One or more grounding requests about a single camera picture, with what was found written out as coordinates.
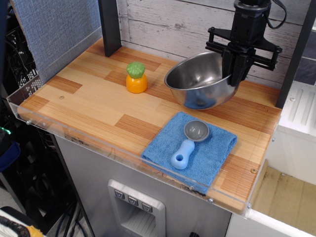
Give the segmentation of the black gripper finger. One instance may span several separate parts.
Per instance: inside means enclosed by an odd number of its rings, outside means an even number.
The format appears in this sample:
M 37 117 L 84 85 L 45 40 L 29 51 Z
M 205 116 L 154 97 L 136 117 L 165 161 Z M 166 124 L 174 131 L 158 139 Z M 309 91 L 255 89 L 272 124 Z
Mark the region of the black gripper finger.
M 222 53 L 222 78 L 226 78 L 232 73 L 233 60 L 234 55 L 228 48 L 225 48 Z
M 253 58 L 249 55 L 237 55 L 233 66 L 231 76 L 231 86 L 238 86 L 241 81 L 245 80 L 251 66 Z

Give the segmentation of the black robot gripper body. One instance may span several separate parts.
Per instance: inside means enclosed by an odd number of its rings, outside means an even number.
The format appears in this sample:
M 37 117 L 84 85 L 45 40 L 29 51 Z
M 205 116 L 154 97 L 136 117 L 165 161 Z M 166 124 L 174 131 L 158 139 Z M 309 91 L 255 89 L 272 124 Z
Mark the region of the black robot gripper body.
M 206 49 L 222 55 L 228 48 L 234 55 L 249 55 L 255 66 L 273 71 L 282 48 L 264 38 L 266 27 L 278 29 L 269 21 L 272 2 L 270 0 L 236 0 L 235 14 L 230 30 L 211 27 L 208 29 L 209 40 Z

